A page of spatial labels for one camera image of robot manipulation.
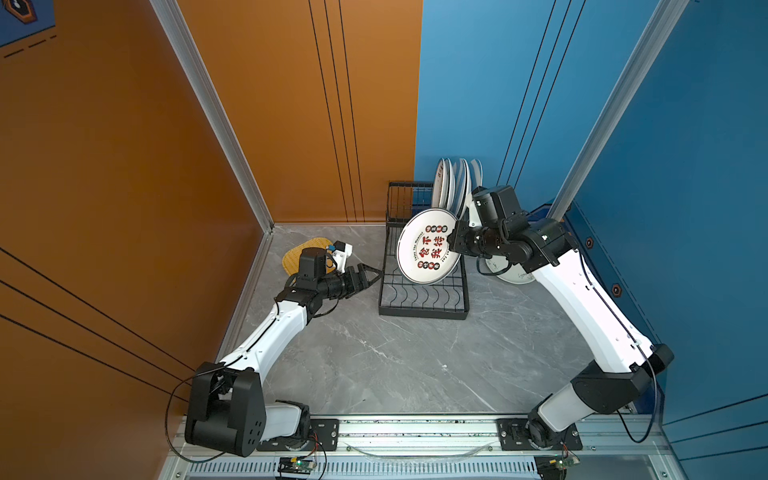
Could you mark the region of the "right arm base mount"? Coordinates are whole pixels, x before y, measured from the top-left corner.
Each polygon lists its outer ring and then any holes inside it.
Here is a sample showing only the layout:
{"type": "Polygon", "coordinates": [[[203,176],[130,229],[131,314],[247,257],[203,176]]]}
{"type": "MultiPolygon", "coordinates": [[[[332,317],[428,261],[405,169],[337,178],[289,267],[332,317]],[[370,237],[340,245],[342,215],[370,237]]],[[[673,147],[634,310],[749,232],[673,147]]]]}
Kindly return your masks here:
{"type": "Polygon", "coordinates": [[[503,451],[581,451],[583,443],[575,425],[558,433],[537,433],[526,418],[503,417],[495,420],[503,451]]]}

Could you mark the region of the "right circuit board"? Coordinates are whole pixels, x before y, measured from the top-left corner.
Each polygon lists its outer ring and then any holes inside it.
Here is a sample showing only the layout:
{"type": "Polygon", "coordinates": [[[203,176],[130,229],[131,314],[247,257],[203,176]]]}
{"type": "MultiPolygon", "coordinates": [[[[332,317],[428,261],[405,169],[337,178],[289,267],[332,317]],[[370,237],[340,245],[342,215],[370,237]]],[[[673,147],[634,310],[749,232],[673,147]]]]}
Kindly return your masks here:
{"type": "Polygon", "coordinates": [[[536,471],[541,480],[566,480],[568,470],[578,466],[581,459],[577,455],[534,458],[536,471]]]}

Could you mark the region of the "white green emblem plate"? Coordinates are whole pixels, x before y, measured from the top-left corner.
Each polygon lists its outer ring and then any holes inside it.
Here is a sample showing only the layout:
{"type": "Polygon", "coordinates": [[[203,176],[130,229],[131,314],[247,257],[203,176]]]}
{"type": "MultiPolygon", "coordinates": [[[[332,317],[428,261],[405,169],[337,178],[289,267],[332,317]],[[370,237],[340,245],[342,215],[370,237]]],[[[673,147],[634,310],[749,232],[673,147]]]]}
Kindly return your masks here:
{"type": "Polygon", "coordinates": [[[443,189],[441,195],[441,207],[445,210],[451,210],[454,198],[455,176],[453,172],[453,163],[450,159],[442,160],[443,166],[443,189]]]}

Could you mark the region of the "left circuit board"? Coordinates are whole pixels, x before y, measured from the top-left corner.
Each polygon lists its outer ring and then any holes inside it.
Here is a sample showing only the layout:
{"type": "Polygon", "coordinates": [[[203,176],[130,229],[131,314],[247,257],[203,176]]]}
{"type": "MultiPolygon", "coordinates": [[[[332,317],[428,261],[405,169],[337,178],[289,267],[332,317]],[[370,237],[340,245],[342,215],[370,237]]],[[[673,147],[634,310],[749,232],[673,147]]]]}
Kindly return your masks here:
{"type": "Polygon", "coordinates": [[[304,457],[280,457],[276,475],[278,479],[306,479],[319,473],[318,463],[304,457]]]}

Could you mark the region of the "white floral plate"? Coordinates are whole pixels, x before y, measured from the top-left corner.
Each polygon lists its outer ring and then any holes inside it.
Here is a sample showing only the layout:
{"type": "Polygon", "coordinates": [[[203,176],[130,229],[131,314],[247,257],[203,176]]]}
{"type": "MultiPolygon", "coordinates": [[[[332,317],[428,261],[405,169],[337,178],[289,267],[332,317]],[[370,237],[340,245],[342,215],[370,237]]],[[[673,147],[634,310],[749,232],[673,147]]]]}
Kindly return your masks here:
{"type": "Polygon", "coordinates": [[[532,274],[526,273],[520,265],[510,264],[503,256],[493,256],[484,260],[487,271],[507,283],[525,285],[535,281],[532,274]]]}

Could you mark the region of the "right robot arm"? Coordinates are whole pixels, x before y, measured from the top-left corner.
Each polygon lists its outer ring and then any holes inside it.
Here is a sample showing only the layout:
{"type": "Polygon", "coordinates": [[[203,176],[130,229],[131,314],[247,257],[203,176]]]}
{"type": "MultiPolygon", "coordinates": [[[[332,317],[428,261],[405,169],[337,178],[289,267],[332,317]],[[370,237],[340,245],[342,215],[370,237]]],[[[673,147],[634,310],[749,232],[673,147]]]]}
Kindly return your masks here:
{"type": "Polygon", "coordinates": [[[576,238],[558,220],[528,219],[511,186],[478,187],[449,235],[451,251],[477,260],[501,257],[519,266],[555,298],[589,346],[592,361],[528,415],[538,449],[555,446],[592,414],[612,414],[647,391],[661,400],[659,376],[674,359],[665,344],[642,334],[588,268],[576,238]]]}

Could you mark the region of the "circuit board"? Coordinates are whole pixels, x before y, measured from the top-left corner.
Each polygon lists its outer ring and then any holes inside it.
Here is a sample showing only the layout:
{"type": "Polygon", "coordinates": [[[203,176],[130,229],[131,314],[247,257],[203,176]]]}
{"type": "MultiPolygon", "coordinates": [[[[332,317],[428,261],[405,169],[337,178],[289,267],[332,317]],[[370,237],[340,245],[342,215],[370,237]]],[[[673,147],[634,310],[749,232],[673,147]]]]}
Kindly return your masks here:
{"type": "Polygon", "coordinates": [[[536,471],[541,480],[566,480],[568,470],[578,466],[581,459],[577,455],[534,458],[536,471]]]}
{"type": "Polygon", "coordinates": [[[276,475],[278,479],[306,479],[319,473],[318,463],[304,457],[280,457],[276,475]]]}

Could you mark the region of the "blue striped plate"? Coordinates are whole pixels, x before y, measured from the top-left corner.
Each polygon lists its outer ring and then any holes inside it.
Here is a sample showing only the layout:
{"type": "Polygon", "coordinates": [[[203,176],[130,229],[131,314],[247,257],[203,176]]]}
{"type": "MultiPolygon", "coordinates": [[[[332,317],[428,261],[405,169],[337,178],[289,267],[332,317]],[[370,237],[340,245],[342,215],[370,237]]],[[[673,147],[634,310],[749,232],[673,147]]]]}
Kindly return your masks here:
{"type": "Polygon", "coordinates": [[[472,190],[475,190],[483,185],[483,167],[482,163],[478,159],[472,159],[469,162],[471,167],[471,182],[472,190]]]}
{"type": "Polygon", "coordinates": [[[460,158],[456,164],[456,183],[453,201],[453,213],[457,219],[463,216],[470,180],[469,164],[466,159],[460,158]]]}

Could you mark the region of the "aluminium front rail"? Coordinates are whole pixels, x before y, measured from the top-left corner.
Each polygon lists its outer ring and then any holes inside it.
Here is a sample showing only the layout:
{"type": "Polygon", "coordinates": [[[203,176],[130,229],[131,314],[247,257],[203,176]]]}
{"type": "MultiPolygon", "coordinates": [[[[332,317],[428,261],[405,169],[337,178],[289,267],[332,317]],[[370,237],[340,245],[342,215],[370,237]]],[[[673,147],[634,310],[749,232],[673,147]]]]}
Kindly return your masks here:
{"type": "Polygon", "coordinates": [[[576,423],[583,443],[581,451],[503,451],[495,420],[522,417],[514,414],[408,414],[316,415],[340,420],[338,447],[334,452],[259,452],[248,461],[277,461],[280,457],[370,463],[415,464],[467,463],[488,458],[510,462],[520,457],[577,455],[578,466],[602,459],[643,460],[659,478],[682,473],[673,449],[660,427],[648,428],[646,415],[593,415],[576,423]]]}

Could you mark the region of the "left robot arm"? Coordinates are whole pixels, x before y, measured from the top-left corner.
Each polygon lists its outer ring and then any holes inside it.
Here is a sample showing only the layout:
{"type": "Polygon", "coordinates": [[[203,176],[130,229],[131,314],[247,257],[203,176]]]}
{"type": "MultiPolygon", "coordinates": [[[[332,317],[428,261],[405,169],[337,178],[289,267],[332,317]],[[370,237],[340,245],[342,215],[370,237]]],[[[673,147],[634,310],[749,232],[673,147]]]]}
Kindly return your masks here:
{"type": "Polygon", "coordinates": [[[328,315],[325,302],[337,304],[375,285],[381,270],[347,263],[352,247],[344,242],[306,247],[298,270],[274,297],[266,319],[244,342],[216,363],[202,363],[190,378],[186,443],[247,457],[268,441],[301,449],[311,437],[307,405],[265,400],[263,384],[289,343],[309,323],[328,315]]]}

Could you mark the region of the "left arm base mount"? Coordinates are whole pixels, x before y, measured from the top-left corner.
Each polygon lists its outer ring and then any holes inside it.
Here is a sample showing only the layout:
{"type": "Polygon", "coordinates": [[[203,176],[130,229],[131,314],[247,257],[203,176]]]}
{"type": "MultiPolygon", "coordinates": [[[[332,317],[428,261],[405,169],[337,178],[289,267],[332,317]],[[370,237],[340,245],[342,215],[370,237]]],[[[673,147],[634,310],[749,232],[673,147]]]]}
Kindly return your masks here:
{"type": "Polygon", "coordinates": [[[298,432],[289,437],[275,437],[258,444],[259,452],[334,452],[338,447],[340,420],[312,417],[303,421],[298,432]]]}

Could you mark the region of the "black wire dish rack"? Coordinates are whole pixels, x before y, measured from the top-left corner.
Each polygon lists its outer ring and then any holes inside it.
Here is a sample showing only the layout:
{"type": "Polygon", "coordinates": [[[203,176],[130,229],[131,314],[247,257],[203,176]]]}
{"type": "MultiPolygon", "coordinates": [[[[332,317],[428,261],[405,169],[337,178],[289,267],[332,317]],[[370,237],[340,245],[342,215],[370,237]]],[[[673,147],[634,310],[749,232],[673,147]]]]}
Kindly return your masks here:
{"type": "Polygon", "coordinates": [[[448,245],[457,219],[432,204],[432,193],[428,182],[393,181],[388,186],[378,297],[383,316],[442,320],[468,316],[464,260],[448,245]]]}

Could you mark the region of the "orange sunburst round plate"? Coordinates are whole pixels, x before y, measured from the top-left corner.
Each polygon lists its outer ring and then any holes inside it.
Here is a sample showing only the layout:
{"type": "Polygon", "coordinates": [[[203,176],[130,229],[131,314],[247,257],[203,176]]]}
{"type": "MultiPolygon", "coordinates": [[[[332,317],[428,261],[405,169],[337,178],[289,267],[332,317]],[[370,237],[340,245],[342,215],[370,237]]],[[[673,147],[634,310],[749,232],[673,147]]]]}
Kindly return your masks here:
{"type": "Polygon", "coordinates": [[[441,158],[438,161],[434,182],[433,182],[432,198],[431,198],[432,208],[444,208],[446,206],[447,189],[448,189],[447,185],[448,185],[448,178],[447,178],[446,160],[444,158],[441,158]]]}

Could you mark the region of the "white plate red characters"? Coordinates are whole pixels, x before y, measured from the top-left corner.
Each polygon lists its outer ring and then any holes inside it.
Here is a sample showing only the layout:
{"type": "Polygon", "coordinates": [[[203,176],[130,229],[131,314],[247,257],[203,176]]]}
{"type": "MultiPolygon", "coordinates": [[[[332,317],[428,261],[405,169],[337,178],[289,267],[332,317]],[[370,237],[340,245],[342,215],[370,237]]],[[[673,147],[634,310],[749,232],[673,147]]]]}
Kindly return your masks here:
{"type": "Polygon", "coordinates": [[[429,208],[416,214],[403,227],[396,248],[402,275],[414,284],[431,285],[448,277],[460,255],[449,247],[456,217],[447,210],[429,208]]]}

